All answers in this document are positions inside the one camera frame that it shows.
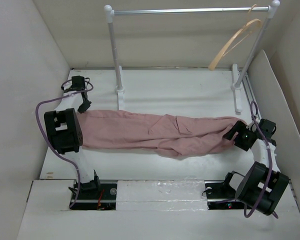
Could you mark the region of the pink trousers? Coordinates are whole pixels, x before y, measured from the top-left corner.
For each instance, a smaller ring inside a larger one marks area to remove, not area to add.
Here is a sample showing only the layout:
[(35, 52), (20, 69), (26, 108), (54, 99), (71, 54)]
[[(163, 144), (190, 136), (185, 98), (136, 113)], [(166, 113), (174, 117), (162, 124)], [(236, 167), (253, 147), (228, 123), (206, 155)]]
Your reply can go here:
[(144, 149), (170, 158), (221, 153), (234, 145), (223, 136), (239, 121), (232, 116), (191, 118), (123, 110), (88, 110), (77, 115), (83, 146)]

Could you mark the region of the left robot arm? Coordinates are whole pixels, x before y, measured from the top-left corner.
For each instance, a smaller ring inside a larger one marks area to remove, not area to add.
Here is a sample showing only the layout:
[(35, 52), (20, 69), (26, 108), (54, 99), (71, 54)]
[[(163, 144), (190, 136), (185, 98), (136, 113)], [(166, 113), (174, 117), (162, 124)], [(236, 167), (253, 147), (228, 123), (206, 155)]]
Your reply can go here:
[(96, 171), (85, 161), (82, 146), (84, 141), (77, 114), (85, 113), (91, 106), (88, 92), (93, 89), (88, 77), (71, 77), (61, 85), (64, 93), (60, 97), (62, 108), (47, 111), (43, 115), (45, 130), (38, 123), (42, 136), (57, 157), (72, 164), (77, 173), (77, 183), (69, 189), (74, 194), (97, 198), (101, 194), (101, 183)]

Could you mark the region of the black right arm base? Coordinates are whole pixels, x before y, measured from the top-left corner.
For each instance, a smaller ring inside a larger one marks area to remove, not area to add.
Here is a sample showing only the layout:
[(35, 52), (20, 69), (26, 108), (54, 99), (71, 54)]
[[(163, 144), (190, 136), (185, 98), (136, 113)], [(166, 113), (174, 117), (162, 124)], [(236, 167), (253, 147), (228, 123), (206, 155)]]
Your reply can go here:
[(202, 196), (207, 199), (208, 210), (240, 210), (244, 205), (235, 200), (236, 190), (223, 181), (205, 181)]

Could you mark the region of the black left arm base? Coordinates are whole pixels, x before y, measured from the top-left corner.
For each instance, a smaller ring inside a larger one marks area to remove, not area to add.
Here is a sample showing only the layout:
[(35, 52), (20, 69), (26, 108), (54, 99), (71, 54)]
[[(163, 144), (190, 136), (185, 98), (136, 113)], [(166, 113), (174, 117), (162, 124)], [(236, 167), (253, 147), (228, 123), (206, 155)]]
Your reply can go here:
[(75, 204), (70, 208), (74, 211), (114, 211), (117, 199), (117, 181), (102, 181), (101, 190), (97, 193), (80, 191)]

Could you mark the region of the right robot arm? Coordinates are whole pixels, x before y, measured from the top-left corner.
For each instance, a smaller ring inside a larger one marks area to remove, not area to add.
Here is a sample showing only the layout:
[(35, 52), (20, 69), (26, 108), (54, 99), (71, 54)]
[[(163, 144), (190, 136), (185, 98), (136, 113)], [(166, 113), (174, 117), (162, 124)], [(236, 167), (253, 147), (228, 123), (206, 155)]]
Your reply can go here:
[(289, 184), (289, 177), (280, 172), (276, 163), (277, 143), (273, 139), (276, 130), (276, 124), (267, 119), (257, 120), (251, 126), (238, 120), (223, 135), (224, 139), (233, 140), (236, 147), (251, 150), (253, 154), (254, 163), (240, 184), (233, 179), (221, 184), (225, 196), (234, 196), (246, 209), (250, 207), (250, 212), (244, 211), (246, 217), (254, 211), (266, 216), (274, 215)]

